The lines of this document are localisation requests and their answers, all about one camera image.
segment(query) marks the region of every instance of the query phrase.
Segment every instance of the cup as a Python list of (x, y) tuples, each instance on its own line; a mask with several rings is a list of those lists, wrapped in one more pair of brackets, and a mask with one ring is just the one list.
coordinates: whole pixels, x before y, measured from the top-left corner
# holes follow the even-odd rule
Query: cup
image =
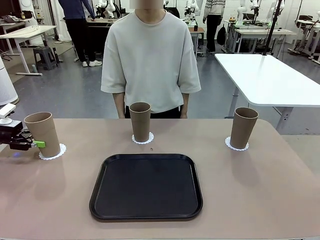
[(239, 107), (234, 111), (230, 145), (236, 149), (244, 149), (258, 119), (258, 112)]
[(146, 102), (135, 102), (129, 110), (134, 139), (144, 143), (149, 139), (151, 106)]
[(60, 153), (60, 144), (52, 113), (37, 112), (27, 116), (24, 122), (34, 140), (45, 142), (45, 147), (39, 148), (45, 158), (51, 158)]

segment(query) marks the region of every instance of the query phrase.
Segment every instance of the white t-shirt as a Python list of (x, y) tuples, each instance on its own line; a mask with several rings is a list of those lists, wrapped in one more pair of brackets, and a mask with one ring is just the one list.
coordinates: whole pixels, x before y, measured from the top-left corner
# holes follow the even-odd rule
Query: white t-shirt
[(115, 22), (105, 42), (101, 90), (125, 92), (127, 106), (146, 102), (152, 113), (183, 105), (182, 93), (201, 90), (186, 23), (168, 12), (152, 25), (135, 12)]

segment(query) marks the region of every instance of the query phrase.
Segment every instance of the blue sweater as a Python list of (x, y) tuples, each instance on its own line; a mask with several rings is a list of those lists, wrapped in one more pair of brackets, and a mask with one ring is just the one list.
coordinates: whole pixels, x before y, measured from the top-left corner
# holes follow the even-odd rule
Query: blue sweater
[(85, 19), (85, 11), (82, 6), (89, 11), (91, 17), (95, 19), (95, 13), (90, 6), (88, 0), (58, 0), (63, 8), (65, 19)]

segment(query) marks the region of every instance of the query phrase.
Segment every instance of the black pants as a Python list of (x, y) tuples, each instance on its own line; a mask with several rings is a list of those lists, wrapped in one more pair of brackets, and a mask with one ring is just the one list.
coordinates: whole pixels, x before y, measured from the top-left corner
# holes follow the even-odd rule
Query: black pants
[(206, 48), (210, 52), (216, 51), (215, 36), (217, 32), (217, 27), (220, 23), (221, 15), (208, 15), (206, 18)]
[[(124, 114), (126, 119), (130, 118), (130, 110), (129, 107), (125, 107), (125, 114)], [(164, 111), (160, 113), (151, 113), (152, 119), (179, 119), (181, 116), (181, 112), (179, 110), (179, 107), (176, 107), (174, 109), (171, 109), (169, 111)]]
[(89, 61), (96, 60), (87, 20), (84, 18), (66, 19), (65, 24), (80, 61), (85, 62), (87, 60), (85, 54), (89, 57)]

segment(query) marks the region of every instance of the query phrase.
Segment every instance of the cup rim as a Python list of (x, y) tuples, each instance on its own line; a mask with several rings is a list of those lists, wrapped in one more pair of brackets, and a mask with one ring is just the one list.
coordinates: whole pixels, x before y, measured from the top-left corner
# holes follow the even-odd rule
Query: cup rim
[[(131, 106), (132, 106), (133, 104), (148, 104), (148, 105), (149, 105), (149, 108), (148, 108), (147, 110), (145, 110), (145, 111), (133, 111), (133, 110), (131, 109)], [(130, 104), (130, 106), (129, 106), (129, 110), (130, 110), (131, 112), (137, 113), (137, 114), (146, 113), (146, 112), (148, 112), (150, 109), (151, 109), (150, 104), (147, 103), (147, 102), (144, 102), (144, 101), (137, 101), (137, 102), (134, 102), (134, 103)]]
[[(50, 114), (50, 116), (47, 117), (46, 119), (41, 120), (41, 121), (32, 121), (32, 122), (26, 121), (27, 118), (29, 118), (29, 117), (31, 117), (31, 116), (34, 116), (34, 115), (37, 115), (37, 114)], [(36, 112), (36, 113), (33, 113), (33, 114), (30, 114), (30, 115), (26, 116), (23, 121), (24, 121), (26, 124), (38, 124), (38, 123), (41, 123), (41, 122), (44, 122), (44, 121), (48, 120), (48, 119), (51, 118), (51, 117), (52, 117), (52, 113), (51, 113), (51, 112), (41, 111), (41, 112)]]
[[(241, 115), (239, 115), (239, 114), (237, 113), (237, 110), (238, 110), (238, 109), (250, 109), (250, 110), (256, 112), (256, 116), (255, 116), (255, 117), (245, 117), (245, 116), (241, 116)], [(254, 109), (252, 109), (252, 108), (250, 108), (250, 107), (238, 107), (236, 110), (234, 110), (234, 114), (237, 114), (239, 117), (244, 118), (244, 119), (257, 119), (257, 118), (259, 117), (259, 113), (258, 113), (256, 110), (254, 110)]]

